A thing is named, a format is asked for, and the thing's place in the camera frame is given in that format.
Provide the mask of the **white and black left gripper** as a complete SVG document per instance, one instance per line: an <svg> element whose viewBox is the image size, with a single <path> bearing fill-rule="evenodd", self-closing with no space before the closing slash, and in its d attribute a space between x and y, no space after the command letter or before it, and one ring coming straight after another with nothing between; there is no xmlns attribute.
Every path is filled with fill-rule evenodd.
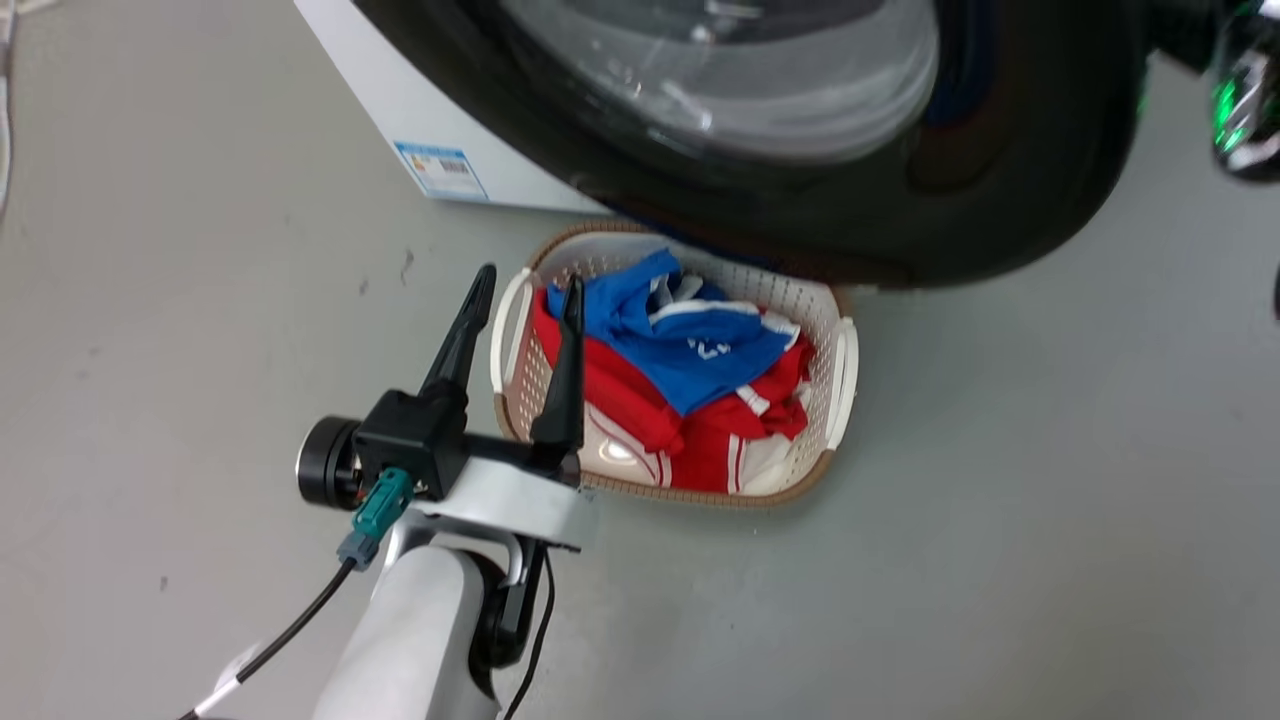
<svg viewBox="0 0 1280 720"><path fill-rule="evenodd" d="M497 288L497 266L480 266L419 389L419 397L444 386L466 389L477 340L486 327ZM468 455L443 501L417 492L407 471L367 474L355 452L362 420L325 416L300 447L296 478L307 503L351 511L352 532L366 544L389 543L392 527L411 514L440 519L456 534L541 543L580 551L593 538L593 496L581 484L579 452L585 436L585 286L572 275L562 293L559 348L541 414L530 441L465 432Z"/></svg>

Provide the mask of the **beige perforated laundry basket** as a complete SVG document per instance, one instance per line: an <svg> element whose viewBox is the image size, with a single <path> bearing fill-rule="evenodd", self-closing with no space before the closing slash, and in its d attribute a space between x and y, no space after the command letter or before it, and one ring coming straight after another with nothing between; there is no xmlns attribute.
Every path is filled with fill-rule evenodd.
<svg viewBox="0 0 1280 720"><path fill-rule="evenodd" d="M536 291L573 273L593 278L622 269L659 249L669 249L685 268L732 297L783 314L815 342L812 392L805 402L810 423L763 480L755 480L749 491L730 495L655 486L645 479L637 460L611 457L608 436L590 425L588 448L581 455L584 484L718 509L767 509L800 498L820 483L835 460L858 393L859 338L849 302L827 284L732 263L630 222L572 225L544 243L507 283L495 310L489 351L493 406L500 432L511 439L526 439L547 396L550 365L536 342L530 318Z"/></svg>

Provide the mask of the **blue garment with white trim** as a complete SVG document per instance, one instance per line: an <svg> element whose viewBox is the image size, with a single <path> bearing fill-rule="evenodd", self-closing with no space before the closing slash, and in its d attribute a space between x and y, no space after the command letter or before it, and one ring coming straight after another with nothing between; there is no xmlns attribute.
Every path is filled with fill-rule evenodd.
<svg viewBox="0 0 1280 720"><path fill-rule="evenodd" d="M584 284L584 329L681 416L760 379L799 345L787 316L730 299L668 250Z"/></svg>

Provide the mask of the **white washing machine body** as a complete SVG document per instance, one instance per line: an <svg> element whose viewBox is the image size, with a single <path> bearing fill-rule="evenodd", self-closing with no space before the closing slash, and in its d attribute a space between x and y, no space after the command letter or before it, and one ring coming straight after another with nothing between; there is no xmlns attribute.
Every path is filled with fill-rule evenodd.
<svg viewBox="0 0 1280 720"><path fill-rule="evenodd" d="M352 0L294 0L294 6L403 168L396 141L460 149L489 196L477 204L608 214L465 113L413 69Z"/></svg>

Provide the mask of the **black round washing machine door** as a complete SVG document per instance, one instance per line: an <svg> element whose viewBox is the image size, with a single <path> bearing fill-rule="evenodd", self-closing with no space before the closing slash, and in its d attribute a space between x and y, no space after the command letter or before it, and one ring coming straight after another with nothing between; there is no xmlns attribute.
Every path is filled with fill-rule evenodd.
<svg viewBox="0 0 1280 720"><path fill-rule="evenodd" d="M932 288L1073 237L1115 186L1146 0L353 0L471 118L671 238Z"/></svg>

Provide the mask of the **blue and white energy label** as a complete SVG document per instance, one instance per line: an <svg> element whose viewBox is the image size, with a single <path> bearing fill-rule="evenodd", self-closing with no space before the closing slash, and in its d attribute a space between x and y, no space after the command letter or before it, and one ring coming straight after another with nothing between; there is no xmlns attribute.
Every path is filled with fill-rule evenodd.
<svg viewBox="0 0 1280 720"><path fill-rule="evenodd" d="M489 196L465 152L422 143L393 143L404 169L424 195L467 202L488 202Z"/></svg>

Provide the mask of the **red garment with white stripes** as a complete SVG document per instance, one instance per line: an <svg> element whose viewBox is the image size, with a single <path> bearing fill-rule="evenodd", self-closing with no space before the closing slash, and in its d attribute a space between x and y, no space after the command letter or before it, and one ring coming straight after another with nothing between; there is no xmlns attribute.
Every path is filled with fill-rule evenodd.
<svg viewBox="0 0 1280 720"><path fill-rule="evenodd" d="M589 418L652 486L764 496L809 427L814 346L788 318L685 278L591 281L584 292Z"/></svg>

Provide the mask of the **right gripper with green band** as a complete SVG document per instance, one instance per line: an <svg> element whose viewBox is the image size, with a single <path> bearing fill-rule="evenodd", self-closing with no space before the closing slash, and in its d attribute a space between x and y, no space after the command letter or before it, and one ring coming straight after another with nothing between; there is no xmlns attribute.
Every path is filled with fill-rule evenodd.
<svg viewBox="0 0 1280 720"><path fill-rule="evenodd" d="M1247 183L1280 183L1280 0L1148 0L1151 47L1212 68L1213 159Z"/></svg>

